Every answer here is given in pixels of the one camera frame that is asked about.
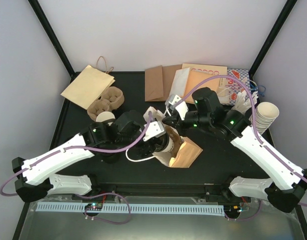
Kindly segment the single white paper cup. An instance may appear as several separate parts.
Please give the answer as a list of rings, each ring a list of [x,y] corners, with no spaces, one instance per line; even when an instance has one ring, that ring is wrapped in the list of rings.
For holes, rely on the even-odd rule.
[[[158,154],[168,154],[171,157],[175,158],[182,144],[181,138],[174,138],[169,136],[168,146],[161,152],[154,152],[153,155],[157,156]]]

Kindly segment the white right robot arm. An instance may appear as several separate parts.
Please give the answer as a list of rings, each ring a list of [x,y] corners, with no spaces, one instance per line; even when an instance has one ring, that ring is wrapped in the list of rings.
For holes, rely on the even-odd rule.
[[[178,95],[170,95],[165,102],[170,116],[164,118],[163,123],[183,136],[188,129],[197,128],[226,140],[268,175],[265,179],[234,177],[221,188],[221,197],[227,202],[237,197],[257,198],[290,213],[307,190],[307,169],[293,164],[263,137],[257,137],[251,122],[239,111],[225,109],[215,91],[203,87],[195,90],[192,98],[195,111],[190,111]]]

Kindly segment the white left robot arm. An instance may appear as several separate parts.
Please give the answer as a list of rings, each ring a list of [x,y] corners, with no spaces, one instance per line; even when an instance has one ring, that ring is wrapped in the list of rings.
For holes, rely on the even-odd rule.
[[[111,112],[102,112],[96,122],[49,152],[31,159],[13,159],[12,168],[17,177],[14,182],[16,195],[25,203],[57,194],[97,199],[101,187],[90,173],[70,176],[59,172],[96,155],[100,155],[104,162],[115,162],[121,152],[130,148],[144,158],[163,150],[168,141],[163,123],[151,112],[142,116],[131,110],[119,118]]]

